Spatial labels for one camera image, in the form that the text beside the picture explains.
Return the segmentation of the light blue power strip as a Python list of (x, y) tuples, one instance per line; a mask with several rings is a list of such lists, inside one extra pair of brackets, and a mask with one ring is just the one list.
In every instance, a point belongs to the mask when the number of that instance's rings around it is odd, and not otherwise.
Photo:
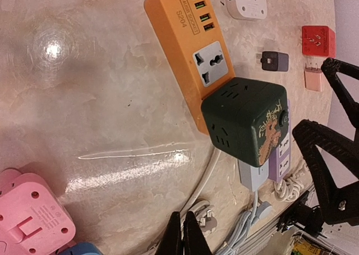
[(267, 160), (261, 167), (253, 167), (238, 160), (238, 169), (241, 184), (250, 191), (255, 192), (268, 179), (269, 161)]

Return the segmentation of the purple power strip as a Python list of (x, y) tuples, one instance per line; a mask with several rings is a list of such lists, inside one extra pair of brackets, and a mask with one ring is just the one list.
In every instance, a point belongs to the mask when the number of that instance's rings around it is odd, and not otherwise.
[(291, 104), (288, 100), (288, 133), (269, 157), (269, 179), (280, 183), (291, 166)]

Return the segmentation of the black charger plug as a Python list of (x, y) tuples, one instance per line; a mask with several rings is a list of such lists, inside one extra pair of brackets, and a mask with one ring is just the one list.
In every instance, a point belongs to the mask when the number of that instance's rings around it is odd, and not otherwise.
[(264, 71), (287, 72), (289, 70), (289, 54), (277, 51), (263, 51), (256, 58)]

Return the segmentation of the small pink charger plug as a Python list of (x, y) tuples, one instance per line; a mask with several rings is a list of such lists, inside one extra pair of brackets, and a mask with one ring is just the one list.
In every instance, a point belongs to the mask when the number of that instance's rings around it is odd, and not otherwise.
[(306, 66), (304, 69), (304, 77), (305, 88), (307, 90), (312, 90), (315, 92), (323, 91), (323, 72), (317, 64), (315, 64), (314, 67), (312, 64), (310, 64), (310, 66)]

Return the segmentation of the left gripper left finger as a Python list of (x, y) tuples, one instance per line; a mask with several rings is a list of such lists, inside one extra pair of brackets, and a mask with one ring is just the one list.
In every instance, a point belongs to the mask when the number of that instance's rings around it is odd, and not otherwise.
[(181, 218), (179, 212), (173, 212), (160, 242), (160, 254), (183, 254)]

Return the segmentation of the dark green cube adapter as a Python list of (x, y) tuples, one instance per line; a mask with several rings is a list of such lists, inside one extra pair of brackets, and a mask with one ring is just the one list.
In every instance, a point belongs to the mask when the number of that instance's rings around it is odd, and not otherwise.
[(288, 133), (284, 86), (233, 78), (201, 104), (212, 144), (253, 167), (261, 167)]

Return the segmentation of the red cube adapter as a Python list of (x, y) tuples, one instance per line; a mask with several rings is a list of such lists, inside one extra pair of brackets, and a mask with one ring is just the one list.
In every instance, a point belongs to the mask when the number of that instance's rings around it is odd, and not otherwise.
[(304, 25), (302, 27), (302, 54), (325, 58), (336, 58), (336, 33), (326, 25)]

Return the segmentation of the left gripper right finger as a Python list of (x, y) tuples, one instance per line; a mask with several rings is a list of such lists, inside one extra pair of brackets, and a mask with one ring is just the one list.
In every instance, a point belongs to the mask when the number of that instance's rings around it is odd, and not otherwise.
[(206, 239), (200, 229), (195, 214), (188, 211), (183, 227), (185, 255), (212, 255)]

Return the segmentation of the white charger plug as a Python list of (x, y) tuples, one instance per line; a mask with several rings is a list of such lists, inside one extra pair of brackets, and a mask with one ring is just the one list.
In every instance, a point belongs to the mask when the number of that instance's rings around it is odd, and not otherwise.
[(225, 0), (225, 5), (237, 20), (263, 20), (268, 13), (266, 0)]

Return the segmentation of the blue square plug adapter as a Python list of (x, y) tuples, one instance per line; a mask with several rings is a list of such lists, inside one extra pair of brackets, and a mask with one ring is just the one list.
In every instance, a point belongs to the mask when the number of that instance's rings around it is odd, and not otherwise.
[(59, 255), (103, 255), (102, 252), (92, 243), (82, 242), (67, 248)]

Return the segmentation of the pink square plug adapter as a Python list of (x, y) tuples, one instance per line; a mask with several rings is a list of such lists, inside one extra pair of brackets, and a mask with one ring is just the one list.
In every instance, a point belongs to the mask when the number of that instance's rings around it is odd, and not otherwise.
[(76, 228), (46, 181), (16, 169), (1, 172), (1, 254), (52, 254)]

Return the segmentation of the orange power strip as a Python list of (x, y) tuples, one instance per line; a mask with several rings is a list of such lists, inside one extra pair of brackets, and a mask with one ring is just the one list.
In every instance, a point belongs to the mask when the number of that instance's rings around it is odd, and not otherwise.
[(197, 129), (202, 101), (235, 76), (210, 0), (145, 0), (144, 8)]

